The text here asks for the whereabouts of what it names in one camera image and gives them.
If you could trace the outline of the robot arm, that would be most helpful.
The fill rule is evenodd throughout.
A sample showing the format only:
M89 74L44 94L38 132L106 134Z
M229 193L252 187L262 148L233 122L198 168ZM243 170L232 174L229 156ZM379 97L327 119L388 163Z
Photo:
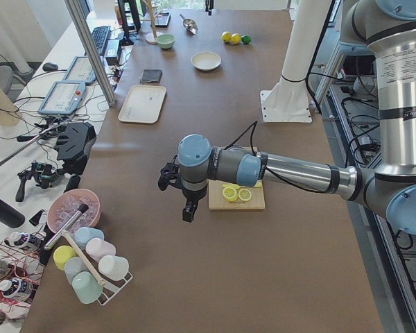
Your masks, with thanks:
M213 147L202 135L178 146L177 187L190 222L210 180L252 186L260 179L306 191L338 194L416 235L416 1L354 1L346 5L340 38L365 43L376 58L381 163L340 168L289 157Z

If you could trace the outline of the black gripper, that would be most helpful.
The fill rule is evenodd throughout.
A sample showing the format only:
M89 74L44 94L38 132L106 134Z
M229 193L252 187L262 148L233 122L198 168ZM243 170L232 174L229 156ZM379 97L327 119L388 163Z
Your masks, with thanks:
M182 219L185 222L192 223L198 206L198 201L205 197L205 188L197 191L184 188L182 193L187 200L185 208L182 210Z

